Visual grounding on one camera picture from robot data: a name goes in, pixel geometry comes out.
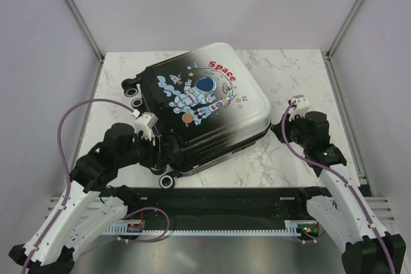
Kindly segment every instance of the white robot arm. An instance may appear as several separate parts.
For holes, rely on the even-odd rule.
[[[107,130],[103,142],[77,160],[70,173],[70,189],[66,188],[37,233],[27,243],[11,249],[9,256],[30,269],[29,273],[70,273],[74,262],[91,242],[123,218],[130,206],[138,207],[139,197],[126,186],[118,187],[106,204],[77,225],[84,210],[117,177],[120,168],[150,158],[149,149],[154,143],[152,127],[157,118],[151,113],[133,114],[139,134],[125,123],[116,123]]]
[[[292,97],[279,124],[271,130],[290,151],[313,168],[328,191],[319,187],[301,189],[301,204],[334,240],[342,253],[347,274],[395,274],[401,270],[405,242],[387,228],[368,206],[353,184],[341,151],[330,143],[326,114],[308,112],[310,103],[304,96]],[[304,149],[304,157],[290,146]],[[329,199],[334,197],[338,209]]]

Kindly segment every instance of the children's suitcase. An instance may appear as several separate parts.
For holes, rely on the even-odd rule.
[[[271,104],[232,47],[214,43],[147,67],[121,86],[132,106],[154,113],[155,146],[140,164],[162,175],[160,186],[197,173],[262,138]]]

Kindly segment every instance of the white wall panel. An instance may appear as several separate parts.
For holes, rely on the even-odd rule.
[[[411,243],[411,0],[365,0],[334,63],[372,187]]]
[[[104,51],[327,49],[354,0],[74,0]]]
[[[90,96],[98,61],[63,0],[0,0],[0,8],[0,272],[20,273],[8,252],[61,193],[58,121]],[[83,111],[64,126],[68,158]]]

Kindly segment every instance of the planet illustration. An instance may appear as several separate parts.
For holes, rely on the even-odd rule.
[[[190,114],[187,111],[184,115],[182,115],[181,119],[182,119],[182,122],[184,122],[184,124],[188,126],[190,123],[194,121],[194,115]]]

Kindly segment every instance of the marble surface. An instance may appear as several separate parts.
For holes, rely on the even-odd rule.
[[[121,88],[125,78],[133,78],[148,65],[177,56],[182,51],[107,53],[95,98],[115,99],[130,105]],[[317,49],[237,51],[251,75],[270,99],[272,122],[278,123],[290,97],[304,94],[311,110],[325,112],[330,123],[331,142],[345,155],[353,179],[358,177],[344,134],[341,118]],[[124,108],[109,103],[94,103],[82,139],[80,156],[103,139],[115,122],[132,123]],[[293,145],[299,153],[301,149]],[[111,185],[158,187],[159,177],[139,165],[122,169]],[[256,145],[233,155],[229,160],[196,175],[179,178],[176,187],[304,187],[322,185],[314,172],[295,158],[272,132]]]

